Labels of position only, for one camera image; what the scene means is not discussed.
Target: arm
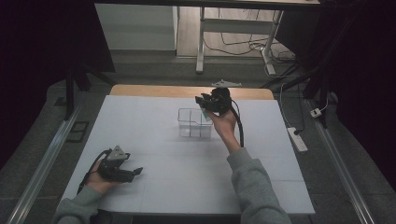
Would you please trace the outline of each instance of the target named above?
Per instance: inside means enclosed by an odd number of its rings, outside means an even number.
[[[228,111],[222,117],[211,111],[215,129],[230,152],[227,158],[233,170],[233,189],[239,200],[242,223],[290,223],[272,189],[271,180],[259,160],[250,158],[234,136],[235,117]]]
[[[93,167],[87,185],[74,199],[63,199],[52,219],[52,223],[90,223],[91,216],[97,214],[100,199],[107,191],[119,183],[105,181],[96,173],[100,161]]]

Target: white tabletop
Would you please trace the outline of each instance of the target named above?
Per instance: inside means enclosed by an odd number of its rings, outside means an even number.
[[[236,102],[245,146],[262,161],[281,206],[289,214],[315,213],[277,101]],[[210,138],[179,136],[178,110],[197,107],[193,98],[107,96],[64,198],[76,196],[100,152],[120,145],[131,153],[121,169],[144,169],[132,183],[111,190],[99,208],[138,214],[239,214],[228,151],[216,131]]]

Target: hand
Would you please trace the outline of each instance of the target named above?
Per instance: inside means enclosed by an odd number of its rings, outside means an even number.
[[[111,188],[119,185],[119,182],[110,182],[104,180],[96,171],[100,165],[101,161],[98,161],[92,168],[90,177],[87,180],[87,186],[93,188],[101,194],[107,193]]]
[[[216,132],[220,135],[230,154],[239,150],[241,146],[234,135],[236,118],[233,112],[229,110],[222,116],[218,116],[209,110],[205,110],[205,112],[213,120]]]

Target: right hand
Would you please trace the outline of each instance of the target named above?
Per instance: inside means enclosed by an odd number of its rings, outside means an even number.
[[[229,110],[222,116],[218,116],[210,110],[205,110],[205,112],[213,120],[216,132],[220,135],[230,154],[239,150],[241,146],[234,135],[236,118],[233,112]]]

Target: wire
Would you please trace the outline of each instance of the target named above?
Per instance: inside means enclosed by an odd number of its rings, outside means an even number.
[[[238,116],[239,116],[239,118],[241,118],[241,113],[239,113],[239,106],[238,106],[238,104],[234,101],[234,100],[232,100],[233,101],[233,103],[236,105],[236,109],[238,110]]]
[[[219,10],[219,18],[222,18],[220,8],[218,8],[218,10]],[[249,10],[249,15],[247,16],[246,20],[250,18],[251,11],[252,11],[252,9]],[[259,14],[260,14],[260,10],[257,11],[257,15],[256,15],[255,21],[258,20]],[[250,38],[249,38],[248,41],[240,41],[240,42],[226,43],[225,40],[224,40],[223,33],[220,33],[220,35],[221,35],[221,41],[222,41],[222,43],[223,43],[224,45],[226,45],[226,46],[229,46],[229,45],[238,45],[238,44],[248,44],[248,46],[249,46],[250,49],[257,49],[257,48],[259,48],[259,47],[265,47],[265,44],[260,43],[260,42],[259,42],[259,43],[256,43],[256,41],[263,41],[263,40],[267,40],[267,39],[268,39],[268,38],[262,38],[262,39],[252,40],[251,38],[253,37],[253,35],[250,35]]]
[[[287,123],[287,124],[289,125],[289,127],[291,128],[291,125],[290,125],[290,123],[289,123],[288,119],[286,119],[286,116],[285,116],[285,111],[284,111],[284,109],[283,109],[283,103],[282,103],[282,91],[283,91],[283,85],[285,85],[285,83],[283,83],[283,84],[282,84],[282,86],[280,87],[280,94],[279,94],[280,110],[282,111],[282,117],[283,117],[283,120],[285,120],[285,121],[286,121],[286,123]]]
[[[276,10],[274,10],[274,13],[273,13],[273,22],[275,22],[275,14],[276,14]]]
[[[79,194],[79,192],[82,190],[82,188],[84,188],[84,186],[85,186],[85,184],[86,184],[86,182],[87,182],[87,180],[88,180],[88,177],[90,177],[90,174],[96,172],[96,171],[92,172],[92,169],[93,169],[93,167],[95,166],[95,164],[99,161],[99,159],[100,159],[103,155],[107,154],[109,151],[110,151],[110,150],[105,150],[105,151],[101,152],[101,154],[99,154],[98,157],[96,157],[95,161],[94,161],[93,164],[91,165],[90,170],[84,175],[84,178],[82,179],[81,183],[79,184],[77,194]]]
[[[243,126],[242,126],[241,118],[239,117],[239,107],[238,107],[238,104],[237,104],[234,100],[231,100],[231,102],[228,101],[228,100],[226,100],[226,99],[225,99],[222,95],[220,95],[220,94],[218,95],[218,97],[219,97],[222,101],[224,101],[224,102],[227,104],[228,108],[231,110],[231,112],[233,112],[233,115],[234,115],[235,118],[236,118],[236,123],[238,124],[240,145],[241,145],[241,147],[244,147],[244,145],[245,145],[245,140],[244,140],[244,128],[243,128]],[[235,109],[233,108],[233,103],[234,103],[234,104],[236,105],[236,107],[238,108],[238,114],[236,113]]]
[[[285,85],[285,83],[283,83],[282,86],[280,87],[280,94],[279,94],[280,110],[282,112],[283,120],[285,120],[285,122],[291,128],[291,125],[290,125],[288,119],[286,118],[285,110],[283,109],[283,102],[282,102],[283,85]],[[299,129],[299,130],[296,130],[298,133],[300,133],[300,132],[305,130],[305,119],[304,119],[303,107],[301,106],[300,85],[297,85],[297,89],[298,89],[298,101],[299,101],[299,106],[300,106],[300,113],[301,113],[301,118],[303,120],[303,128]]]
[[[244,9],[243,10],[243,12],[246,12],[246,11],[248,11],[248,13],[247,13],[247,18],[245,20],[248,20],[251,16],[251,11],[253,11],[253,10],[252,9]]]
[[[254,49],[250,49],[250,50],[248,50],[248,51],[246,51],[246,52],[242,52],[242,53],[232,53],[232,52],[229,52],[229,51],[226,51],[226,50],[222,50],[222,49],[213,49],[213,48],[210,48],[210,47],[206,44],[205,39],[204,39],[204,44],[205,44],[205,46],[206,46],[207,48],[209,48],[209,49],[211,49],[211,50],[220,51],[220,52],[228,53],[228,54],[231,54],[231,55],[243,55],[243,54],[250,53],[251,51],[254,50]]]
[[[283,78],[285,78],[285,77],[291,77],[290,74],[293,73],[295,70],[297,70],[299,67],[300,67],[299,64],[294,63],[294,64],[292,64],[282,75],[280,75],[280,76],[277,77],[277,78],[283,79]],[[269,86],[271,86],[273,83],[276,83],[276,82],[277,82],[277,80],[275,80],[275,79],[273,79],[273,80],[271,80],[271,81],[269,81],[269,82],[266,82],[266,83],[262,84],[262,86],[260,87],[260,89],[268,88]]]
[[[279,55],[280,55],[281,53],[286,53],[286,52],[291,52],[291,50],[284,50],[284,51],[281,51],[281,52],[279,52],[279,53],[277,54],[277,57],[276,57],[276,56],[274,55],[272,49],[270,49],[271,59],[274,60],[276,63],[295,63],[295,62],[296,62],[295,59],[281,59],[281,58],[279,58]]]
[[[265,63],[264,72],[265,72],[265,75],[267,75],[268,77],[271,77],[271,78],[293,77],[293,76],[295,76],[295,75],[292,75],[292,73],[295,72],[295,71],[300,67],[300,65],[299,65],[298,63],[293,63],[291,66],[289,66],[289,68],[288,68],[285,72],[282,73],[282,75],[279,75],[279,76],[271,76],[271,75],[268,73],[268,70],[267,70],[267,64],[268,64],[268,63],[269,63],[269,62]]]
[[[329,98],[326,99],[326,105],[325,105],[322,109],[320,109],[320,111],[326,109],[326,107],[327,107],[328,104],[329,104]]]
[[[298,92],[298,103],[300,105],[301,119],[303,120],[303,128],[298,130],[298,132],[300,133],[303,130],[305,130],[304,113],[303,113],[303,107],[301,106],[300,84],[297,84],[297,92]]]

